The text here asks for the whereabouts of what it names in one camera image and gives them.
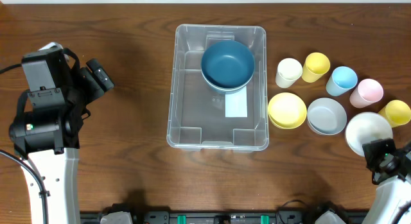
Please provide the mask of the white bowl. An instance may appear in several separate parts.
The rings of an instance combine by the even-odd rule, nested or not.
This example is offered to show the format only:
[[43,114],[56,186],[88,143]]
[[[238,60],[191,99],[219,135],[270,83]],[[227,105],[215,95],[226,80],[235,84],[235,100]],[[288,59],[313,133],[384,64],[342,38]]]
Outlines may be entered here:
[[393,138],[389,122],[374,112],[362,112],[348,122],[345,129],[345,140],[348,146],[363,157],[362,146],[379,139]]

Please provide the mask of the grey bowl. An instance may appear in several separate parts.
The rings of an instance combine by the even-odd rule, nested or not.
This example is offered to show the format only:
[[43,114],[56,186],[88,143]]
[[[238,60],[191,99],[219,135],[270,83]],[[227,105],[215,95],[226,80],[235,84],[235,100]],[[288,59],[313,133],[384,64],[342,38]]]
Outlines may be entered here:
[[347,124],[344,107],[331,98],[319,98],[313,101],[307,110],[308,126],[316,134],[336,135]]

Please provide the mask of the clear plastic storage bin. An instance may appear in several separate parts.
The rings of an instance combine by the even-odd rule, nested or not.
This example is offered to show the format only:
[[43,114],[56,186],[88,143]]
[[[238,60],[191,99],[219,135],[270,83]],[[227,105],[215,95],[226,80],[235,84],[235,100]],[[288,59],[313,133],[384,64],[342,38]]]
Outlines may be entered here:
[[[166,136],[171,147],[251,152],[268,146],[266,35],[261,26],[177,27]],[[205,50],[223,40],[246,45],[255,58],[254,75],[246,86],[248,117],[225,117],[225,94],[209,88],[201,72]]]

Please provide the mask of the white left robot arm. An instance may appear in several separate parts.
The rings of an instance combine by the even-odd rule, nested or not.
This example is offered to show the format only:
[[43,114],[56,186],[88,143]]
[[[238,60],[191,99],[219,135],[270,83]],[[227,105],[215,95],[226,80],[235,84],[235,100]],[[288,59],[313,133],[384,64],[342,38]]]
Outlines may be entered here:
[[88,104],[114,87],[93,58],[84,67],[68,48],[50,43],[24,55],[29,88],[17,101],[9,136],[28,186],[32,223],[79,223],[79,132]]

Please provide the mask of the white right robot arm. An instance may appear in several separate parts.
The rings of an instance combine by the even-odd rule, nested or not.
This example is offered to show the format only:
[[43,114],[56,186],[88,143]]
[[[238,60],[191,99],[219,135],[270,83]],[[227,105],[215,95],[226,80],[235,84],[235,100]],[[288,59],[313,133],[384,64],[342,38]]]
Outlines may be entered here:
[[393,139],[362,145],[376,197],[364,223],[410,223],[410,145],[397,149]]

